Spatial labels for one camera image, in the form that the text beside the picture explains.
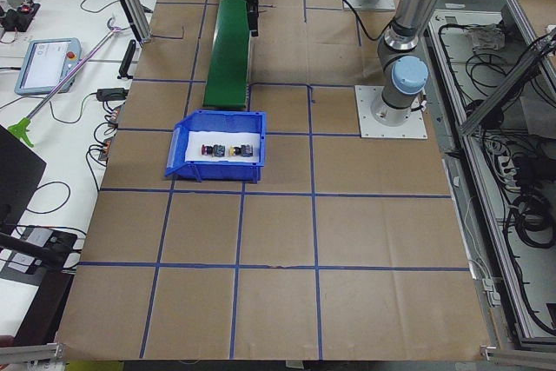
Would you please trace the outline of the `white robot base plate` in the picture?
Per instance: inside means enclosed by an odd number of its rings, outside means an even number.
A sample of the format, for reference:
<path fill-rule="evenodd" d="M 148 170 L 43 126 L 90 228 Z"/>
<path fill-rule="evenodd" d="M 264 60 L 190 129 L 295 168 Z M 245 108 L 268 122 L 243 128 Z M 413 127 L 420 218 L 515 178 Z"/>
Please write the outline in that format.
<path fill-rule="evenodd" d="M 355 101 L 364 139 L 426 140 L 427 131 L 418 98 L 407 109 L 390 108 L 382 86 L 355 85 Z"/>

